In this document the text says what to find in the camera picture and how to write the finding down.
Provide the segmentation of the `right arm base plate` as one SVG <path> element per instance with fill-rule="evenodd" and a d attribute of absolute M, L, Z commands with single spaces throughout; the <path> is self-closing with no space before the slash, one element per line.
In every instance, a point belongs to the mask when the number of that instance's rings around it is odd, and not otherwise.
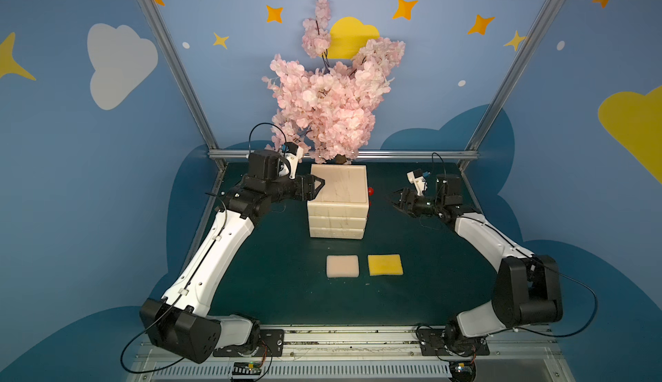
<path fill-rule="evenodd" d="M 414 330 L 423 356 L 458 356 L 472 358 L 488 356 L 490 349 L 484 337 L 467 338 L 450 330 L 440 328 L 418 327 Z"/>

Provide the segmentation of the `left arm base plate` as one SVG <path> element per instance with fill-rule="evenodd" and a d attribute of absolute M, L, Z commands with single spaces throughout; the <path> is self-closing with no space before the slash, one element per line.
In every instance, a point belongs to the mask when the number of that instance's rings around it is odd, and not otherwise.
<path fill-rule="evenodd" d="M 214 357 L 281 357 L 284 350 L 284 330 L 261 330 L 241 346 L 231 345 L 216 349 Z"/>

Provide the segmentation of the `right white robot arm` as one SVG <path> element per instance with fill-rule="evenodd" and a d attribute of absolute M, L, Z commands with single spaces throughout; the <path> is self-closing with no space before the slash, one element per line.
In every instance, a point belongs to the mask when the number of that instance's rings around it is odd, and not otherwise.
<path fill-rule="evenodd" d="M 393 206 L 412 218 L 439 219 L 497 274 L 488 302 L 449 320 L 441 335 L 442 350 L 467 357 L 485 349 L 488 337 L 510 330 L 555 338 L 537 326 L 558 323 L 564 316 L 560 282 L 565 275 L 557 261 L 522 247 L 465 201 L 460 174 L 416 169 L 406 178 L 410 186 L 395 192 L 398 200 Z"/>

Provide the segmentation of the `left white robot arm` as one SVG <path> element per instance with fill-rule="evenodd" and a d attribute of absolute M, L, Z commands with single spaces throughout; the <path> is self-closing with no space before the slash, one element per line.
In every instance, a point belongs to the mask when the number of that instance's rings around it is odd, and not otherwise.
<path fill-rule="evenodd" d="M 303 147 L 284 141 L 276 149 L 249 151 L 248 172 L 222 196 L 220 211 L 200 248 L 160 299 L 147 299 L 139 316 L 153 346 L 201 364 L 218 349 L 268 354 L 260 323 L 241 315 L 209 315 L 215 291 L 243 242 L 284 200 L 312 201 L 325 181 L 297 173 Z"/>

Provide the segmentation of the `white three-drawer cabinet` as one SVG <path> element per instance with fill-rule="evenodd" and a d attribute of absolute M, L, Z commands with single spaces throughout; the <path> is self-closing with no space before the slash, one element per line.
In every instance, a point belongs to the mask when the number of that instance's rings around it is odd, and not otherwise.
<path fill-rule="evenodd" d="M 367 167 L 313 164 L 310 173 L 325 181 L 307 203 L 311 238 L 361 240 L 367 226 Z"/>

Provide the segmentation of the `pink sponge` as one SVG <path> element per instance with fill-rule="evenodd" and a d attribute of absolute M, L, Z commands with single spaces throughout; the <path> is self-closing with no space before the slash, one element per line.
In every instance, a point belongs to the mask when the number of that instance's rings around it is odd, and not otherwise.
<path fill-rule="evenodd" d="M 330 279 L 358 278 L 359 258 L 356 255 L 329 255 L 326 259 L 326 275 Z"/>

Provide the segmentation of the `yellow sponge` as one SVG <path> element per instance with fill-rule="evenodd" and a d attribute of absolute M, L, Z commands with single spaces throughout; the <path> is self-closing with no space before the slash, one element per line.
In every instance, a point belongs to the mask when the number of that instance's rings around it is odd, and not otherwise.
<path fill-rule="evenodd" d="M 399 254 L 369 254 L 367 259 L 371 276 L 403 275 L 403 264 Z"/>

